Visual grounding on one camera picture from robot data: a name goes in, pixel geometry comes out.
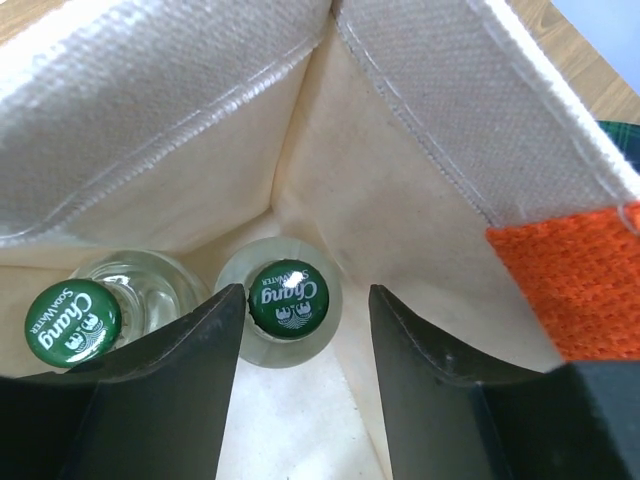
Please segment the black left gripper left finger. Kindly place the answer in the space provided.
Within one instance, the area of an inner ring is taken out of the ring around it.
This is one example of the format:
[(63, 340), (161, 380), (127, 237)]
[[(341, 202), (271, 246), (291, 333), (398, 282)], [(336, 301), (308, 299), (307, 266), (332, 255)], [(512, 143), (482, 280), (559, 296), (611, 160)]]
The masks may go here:
[(1, 381), (5, 479), (212, 479), (245, 319), (232, 284), (68, 372)]

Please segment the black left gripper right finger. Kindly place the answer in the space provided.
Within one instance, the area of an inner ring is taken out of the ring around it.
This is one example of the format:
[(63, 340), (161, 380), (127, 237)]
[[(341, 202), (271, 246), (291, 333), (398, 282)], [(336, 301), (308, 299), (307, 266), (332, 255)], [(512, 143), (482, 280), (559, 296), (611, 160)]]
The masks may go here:
[(539, 373), (488, 355), (374, 285), (369, 312), (397, 479), (635, 479), (639, 365)]

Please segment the beige canvas tote bag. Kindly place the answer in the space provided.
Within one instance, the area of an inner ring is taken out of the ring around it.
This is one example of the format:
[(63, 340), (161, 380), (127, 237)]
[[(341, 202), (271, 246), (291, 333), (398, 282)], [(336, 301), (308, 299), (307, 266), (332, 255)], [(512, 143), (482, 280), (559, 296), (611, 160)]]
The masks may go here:
[(239, 347), (212, 479), (397, 479), (374, 285), (522, 368), (639, 365), (638, 173), (507, 3), (68, 1), (1, 25), (1, 381), (115, 351), (63, 369), (26, 343), (82, 265), (158, 252), (210, 299), (269, 237), (334, 263), (342, 317), (298, 366)]

